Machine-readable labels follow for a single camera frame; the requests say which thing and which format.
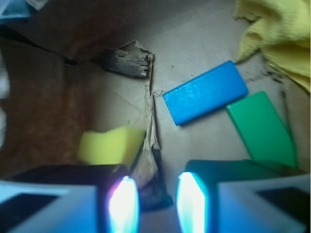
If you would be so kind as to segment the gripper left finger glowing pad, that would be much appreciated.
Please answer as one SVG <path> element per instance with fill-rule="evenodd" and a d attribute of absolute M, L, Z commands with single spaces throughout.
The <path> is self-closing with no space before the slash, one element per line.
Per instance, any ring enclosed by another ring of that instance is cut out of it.
<path fill-rule="evenodd" d="M 3 233 L 136 233 L 139 215 L 120 164 L 40 166 L 0 182 Z"/>

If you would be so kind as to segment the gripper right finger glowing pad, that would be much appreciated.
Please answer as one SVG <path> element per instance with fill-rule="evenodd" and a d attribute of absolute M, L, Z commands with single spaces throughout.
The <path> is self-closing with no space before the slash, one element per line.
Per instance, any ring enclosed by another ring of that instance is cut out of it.
<path fill-rule="evenodd" d="M 272 161 L 191 160 L 176 208 L 184 233 L 308 233 L 310 175 Z"/>

